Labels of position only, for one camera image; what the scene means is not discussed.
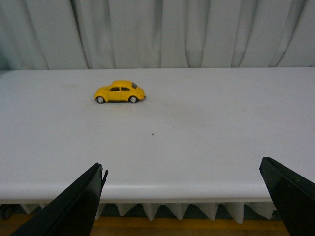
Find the floor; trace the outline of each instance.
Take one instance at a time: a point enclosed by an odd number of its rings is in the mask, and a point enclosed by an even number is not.
[[[32,215],[14,214],[8,220],[0,220],[0,235],[8,236]],[[170,219],[155,218],[149,221],[139,217],[106,217],[94,222],[91,236],[289,236],[282,221]]]

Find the yellow toy car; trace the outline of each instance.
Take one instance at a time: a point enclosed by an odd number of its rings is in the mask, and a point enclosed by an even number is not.
[[[109,101],[129,101],[136,103],[145,97],[143,89],[135,83],[128,80],[117,80],[110,86],[99,88],[94,95],[94,100],[98,103]]]

